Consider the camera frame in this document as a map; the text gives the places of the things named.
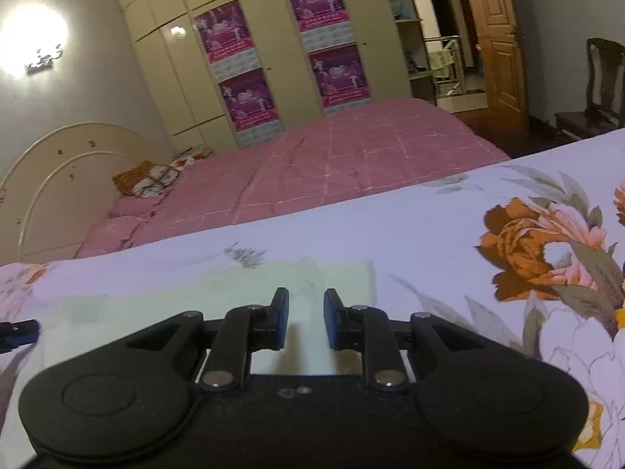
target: glowing light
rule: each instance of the glowing light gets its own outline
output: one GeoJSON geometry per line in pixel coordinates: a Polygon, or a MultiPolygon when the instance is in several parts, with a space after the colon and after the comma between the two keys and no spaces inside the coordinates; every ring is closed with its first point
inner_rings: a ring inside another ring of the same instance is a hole
{"type": "Polygon", "coordinates": [[[170,32],[173,37],[184,37],[187,34],[187,30],[182,26],[174,26],[170,32]]]}
{"type": "Polygon", "coordinates": [[[0,67],[13,77],[22,77],[26,66],[36,65],[40,58],[58,58],[67,34],[65,20],[47,7],[19,7],[0,30],[0,67]]]}

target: bed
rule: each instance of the bed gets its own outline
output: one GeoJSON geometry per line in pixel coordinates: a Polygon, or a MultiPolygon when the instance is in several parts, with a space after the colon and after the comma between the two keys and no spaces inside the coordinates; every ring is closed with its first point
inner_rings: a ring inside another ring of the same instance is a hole
{"type": "Polygon", "coordinates": [[[266,303],[285,286],[289,348],[254,357],[252,371],[354,371],[324,341],[325,288],[391,318],[427,311],[574,376],[589,399],[574,454],[593,469],[620,469],[624,154],[625,129],[297,213],[0,268],[0,318],[43,326],[37,346],[0,356],[5,465],[32,454],[16,405],[42,368],[181,311],[218,318],[266,303]]]}
{"type": "Polygon", "coordinates": [[[182,172],[173,189],[156,199],[115,200],[111,176],[127,169],[124,164],[169,161],[131,131],[110,125],[98,129],[78,125],[54,133],[14,166],[4,182],[0,226],[8,226],[10,232],[0,237],[1,246],[7,248],[0,251],[4,253],[0,264],[100,255],[423,183],[507,159],[457,118],[427,102],[387,100],[290,130],[271,143],[198,161],[182,172]],[[132,145],[126,150],[126,141],[118,137],[96,137],[103,129],[115,129],[116,136],[123,134],[132,145]],[[79,148],[70,149],[70,142],[79,148]],[[56,154],[58,149],[63,155],[56,154]],[[51,162],[41,163],[41,156],[51,162]],[[21,178],[32,175],[35,162],[41,173],[25,185],[21,178]],[[48,231],[45,220],[50,216],[62,230],[48,231]]]}

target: headboard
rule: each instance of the headboard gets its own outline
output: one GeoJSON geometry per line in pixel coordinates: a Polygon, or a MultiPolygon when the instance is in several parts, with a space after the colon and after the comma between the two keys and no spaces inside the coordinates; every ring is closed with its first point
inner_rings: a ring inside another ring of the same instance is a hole
{"type": "Polygon", "coordinates": [[[139,134],[78,123],[33,144],[0,182],[0,266],[71,259],[118,197],[111,177],[170,158],[139,134]]]}

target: dark wooden chair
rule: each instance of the dark wooden chair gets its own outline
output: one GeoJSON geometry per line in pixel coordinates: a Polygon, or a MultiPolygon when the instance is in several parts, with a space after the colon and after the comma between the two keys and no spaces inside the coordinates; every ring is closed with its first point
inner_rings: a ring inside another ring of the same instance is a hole
{"type": "Polygon", "coordinates": [[[605,39],[588,39],[588,67],[590,77],[586,89],[586,110],[579,112],[561,112],[555,114],[559,129],[569,131],[575,136],[586,138],[599,136],[606,132],[625,127],[625,46],[605,39]],[[595,103],[595,89],[598,82],[593,50],[598,52],[600,102],[595,103]],[[616,83],[621,65],[623,70],[623,88],[618,101],[619,111],[615,111],[616,83]]]}

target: chair seat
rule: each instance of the chair seat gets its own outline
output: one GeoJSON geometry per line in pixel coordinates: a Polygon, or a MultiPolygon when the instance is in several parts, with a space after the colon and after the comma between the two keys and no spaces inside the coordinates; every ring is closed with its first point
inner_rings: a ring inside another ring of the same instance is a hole
{"type": "Polygon", "coordinates": [[[556,113],[555,122],[559,129],[584,138],[600,136],[620,128],[605,118],[586,116],[584,111],[556,113]]]}

